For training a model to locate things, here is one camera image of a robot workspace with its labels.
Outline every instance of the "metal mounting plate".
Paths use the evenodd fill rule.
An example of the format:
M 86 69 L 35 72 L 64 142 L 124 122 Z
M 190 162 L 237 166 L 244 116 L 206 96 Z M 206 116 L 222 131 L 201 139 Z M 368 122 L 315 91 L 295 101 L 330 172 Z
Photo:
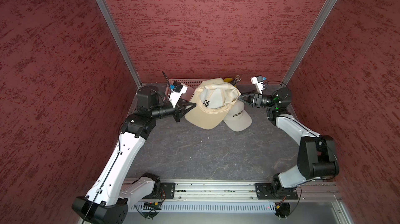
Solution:
M 271 183 L 254 183 L 257 192 L 258 200 L 276 200 L 277 198 L 270 193 L 269 188 Z M 295 188 L 288 188 L 283 192 L 285 195 L 282 198 L 286 197 L 287 200 L 297 200 L 299 197 L 297 196 L 297 191 Z
M 174 198 L 175 195 L 175 183 L 174 182 L 162 182 L 161 183 L 161 187 L 160 187 L 160 191 L 161 191 L 161 199 L 164 199 L 164 193 L 163 190 L 165 192 L 165 199 L 166 200 L 170 200 Z M 160 199 L 159 196 L 157 197 L 149 197 L 149 196 L 145 196 L 143 197 L 143 199 Z

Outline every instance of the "cable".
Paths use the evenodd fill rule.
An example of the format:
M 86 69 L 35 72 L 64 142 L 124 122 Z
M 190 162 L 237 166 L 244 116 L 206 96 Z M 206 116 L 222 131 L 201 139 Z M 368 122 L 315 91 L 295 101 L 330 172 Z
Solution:
M 308 130 L 307 128 L 305 128 L 303 125 L 301 125 L 298 121 L 294 121 L 295 123 L 297 123 L 297 125 L 299 125 L 300 127 L 302 127 L 303 129 L 305 129 L 308 133 L 310 133 L 310 134 L 312 134 L 313 136 L 315 136 L 315 137 L 317 137 L 317 138 L 320 138 L 320 137 L 318 137 L 318 136 L 316 136 L 314 133 L 312 133 L 311 131 L 312 130 Z M 325 146 L 327 147 L 327 149 L 329 149 L 330 151 L 331 151 L 331 153 L 332 153 L 332 155 L 334 156 L 334 158 L 335 158 L 335 160 L 336 160 L 336 163 L 337 164 L 339 164 L 339 161 L 338 161 L 338 158 L 336 157 L 336 155 L 335 155 L 335 153 L 333 152 L 333 150 L 325 143 L 325 142 L 322 142 L 322 141 L 320 141 L 321 143 L 323 143 L 323 144 L 325 144 Z
M 136 208 L 137 212 L 138 212 L 141 216 L 143 216 L 143 218 L 147 219 L 146 216 L 144 216 L 141 212 L 139 212 L 138 208 L 136 207 L 136 204 L 135 204 L 135 208 Z
M 293 211 L 292 212 L 290 212 L 288 215 L 287 215 L 287 217 L 289 216 L 289 215 L 291 215 L 295 210 L 296 210 L 296 208 L 297 208 L 297 206 L 299 205 L 299 203 L 300 203 L 300 199 L 301 199 L 301 194 L 303 193 L 303 190 L 302 190 L 302 188 L 301 187 L 299 187 L 300 188 L 300 196 L 299 196 L 299 200 L 297 201 L 297 204 L 296 204 L 296 206 L 293 208 Z
M 97 194 L 96 194 L 96 196 L 94 197 L 94 199 L 93 199 L 93 201 L 92 201 L 92 204 L 90 205 L 89 209 L 87 210 L 86 215 L 85 215 L 85 218 L 82 220 L 82 224 L 85 222 L 85 219 L 86 219 L 86 217 L 87 217 L 87 215 L 88 215 L 90 209 L 92 208 L 93 203 L 94 203 L 94 201 L 96 200 L 96 197 L 98 196 L 99 192 L 101 191 L 101 188 L 104 186 L 104 183 L 106 182 L 108 175 L 110 174 L 111 170 L 113 169 L 114 164 L 115 164 L 115 162 L 117 161 L 117 158 L 118 158 L 119 155 L 120 155 L 120 153 L 118 152 L 118 153 L 117 153 L 117 157 L 115 158 L 114 162 L 112 163 L 111 168 L 110 168 L 110 170 L 108 171 L 106 177 L 104 178 L 103 183 L 101 184 L 101 186 L 100 186 L 99 189 L 97 190 Z
M 163 204 L 163 202 L 165 201 L 165 197 L 167 196 L 167 195 L 165 194 L 164 189 L 162 189 L 162 191 L 164 192 L 164 199 L 161 201 L 161 205 Z
M 283 203 L 283 201 L 285 201 L 285 199 L 286 199 L 286 197 L 285 198 L 283 198 L 283 200 L 282 201 L 280 201 L 280 202 L 278 202 L 278 203 L 276 203 L 276 204 L 279 204 L 279 203 Z
M 167 95 L 165 95 L 164 93 L 163 93 L 164 95 L 162 95 L 160 91 L 153 90 L 152 88 L 151 88 L 150 90 L 151 90 L 151 91 L 154 91 L 155 93 L 157 93 L 157 94 L 161 97 L 161 100 L 162 100 L 163 103 L 167 103 L 167 102 L 170 101 L 170 99 L 169 99 L 169 98 L 167 97 Z
M 153 216 L 149 216 L 150 215 L 150 213 L 152 212 L 152 211 L 154 211 L 154 215 Z M 156 209 L 155 208 L 153 208 L 152 210 L 150 210 L 149 212 L 147 212 L 147 218 L 148 219 L 153 219 L 156 215 L 158 215 L 158 213 L 157 213 L 157 211 L 156 211 Z
M 287 88 L 289 88 L 288 86 L 287 86 L 287 84 L 286 83 L 284 83 L 284 82 L 282 82 L 282 81 L 275 81 L 275 80 L 267 80 L 267 82 L 280 82 L 280 83 L 283 83 Z
M 119 128 L 120 132 L 118 133 L 118 151 L 119 151 L 119 152 L 117 153 L 117 157 L 115 158 L 114 162 L 112 163 L 110 170 L 108 171 L 108 173 L 107 173 L 107 175 L 106 175 L 106 177 L 105 177 L 103 183 L 102 183 L 101 186 L 99 187 L 99 189 L 98 189 L 98 191 L 97 191 L 97 193 L 96 193 L 96 195 L 95 195 L 95 197 L 94 197 L 92 203 L 90 204 L 90 207 L 89 207 L 89 209 L 87 210 L 87 212 L 86 212 L 86 214 L 85 214 L 85 218 L 83 218 L 83 220 L 82 220 L 82 224 L 85 222 L 85 219 L 86 219 L 86 217 L 88 216 L 88 213 L 89 213 L 90 209 L 92 208 L 94 201 L 96 200 L 98 194 L 101 192 L 101 188 L 104 186 L 104 183 L 106 182 L 108 175 L 110 174 L 111 170 L 113 169 L 113 166 L 114 166 L 115 162 L 117 161 L 118 156 L 120 155 L 120 152 L 121 152 L 120 133 L 121 133 L 121 128 L 122 128 L 123 124 L 124 124 L 124 123 L 122 123 L 122 124 L 120 125 L 120 128 Z

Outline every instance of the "white baseball cap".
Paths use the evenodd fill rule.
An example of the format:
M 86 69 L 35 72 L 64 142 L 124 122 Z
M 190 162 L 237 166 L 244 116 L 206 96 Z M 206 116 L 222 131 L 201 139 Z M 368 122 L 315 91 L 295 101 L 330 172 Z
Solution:
M 244 111 L 244 103 L 236 100 L 236 103 L 224 118 L 224 122 L 233 131 L 242 131 L 251 125 L 252 120 L 249 114 Z
M 234 106 L 238 96 L 239 90 L 221 78 L 203 81 L 190 100 L 197 106 L 186 113 L 185 118 L 198 127 L 215 128 Z

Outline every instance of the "red textured wall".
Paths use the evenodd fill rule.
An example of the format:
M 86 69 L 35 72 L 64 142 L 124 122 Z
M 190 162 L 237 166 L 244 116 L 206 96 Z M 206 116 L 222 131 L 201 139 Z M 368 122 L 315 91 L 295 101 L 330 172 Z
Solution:
M 0 223 L 75 223 L 135 86 L 95 0 L 0 0 Z
M 290 80 L 294 109 L 337 143 L 357 224 L 400 223 L 400 0 L 338 0 Z
M 325 0 L 107 0 L 144 82 L 282 79 Z

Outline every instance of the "embroidered logo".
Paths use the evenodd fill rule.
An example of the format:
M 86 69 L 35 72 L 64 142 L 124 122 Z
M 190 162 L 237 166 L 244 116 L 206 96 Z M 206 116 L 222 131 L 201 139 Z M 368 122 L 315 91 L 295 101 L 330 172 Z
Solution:
M 206 99 L 206 100 L 204 100 L 203 104 L 207 108 L 207 106 L 210 105 L 210 101 L 207 101 L 207 99 Z

